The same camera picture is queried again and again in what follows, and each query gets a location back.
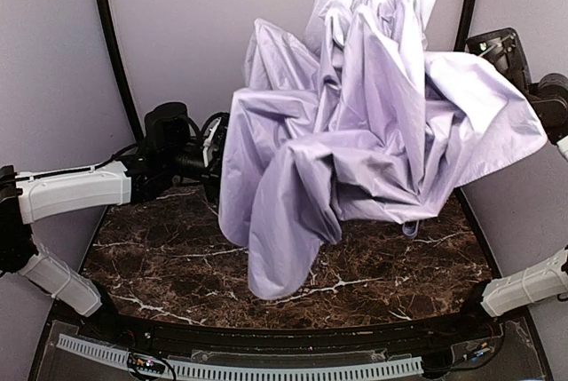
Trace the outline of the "lavender folding umbrella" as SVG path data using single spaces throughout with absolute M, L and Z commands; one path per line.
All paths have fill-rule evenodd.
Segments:
M 304 38 L 256 20 L 233 94 L 219 225 L 263 300 L 299 290 L 341 224 L 434 218 L 456 187 L 540 150 L 488 61 L 430 52 L 436 0 L 315 0 Z

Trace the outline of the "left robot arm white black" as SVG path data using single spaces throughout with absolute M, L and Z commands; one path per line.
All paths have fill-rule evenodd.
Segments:
M 72 169 L 17 173 L 1 169 L 1 272 L 19 274 L 85 318 L 114 311 L 112 299 L 92 281 L 34 242 L 32 225 L 62 213 L 99 206 L 149 202 L 175 179 L 201 185 L 208 202 L 219 197 L 229 115 L 203 126 L 182 102 L 168 102 L 145 116 L 145 135 L 106 161 Z

